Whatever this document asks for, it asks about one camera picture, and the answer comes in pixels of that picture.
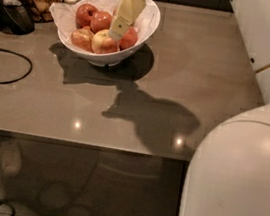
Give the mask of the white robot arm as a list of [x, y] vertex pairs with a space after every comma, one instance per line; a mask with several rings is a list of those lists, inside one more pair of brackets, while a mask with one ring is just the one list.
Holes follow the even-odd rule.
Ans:
[[230, 2], [264, 104], [202, 140], [187, 169], [179, 216], [270, 216], [270, 0]]

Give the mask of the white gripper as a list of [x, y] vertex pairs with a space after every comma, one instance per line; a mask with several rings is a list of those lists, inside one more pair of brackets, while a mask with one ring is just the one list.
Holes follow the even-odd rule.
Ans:
[[119, 0], [109, 28], [110, 38], [119, 41], [144, 10], [146, 0]]

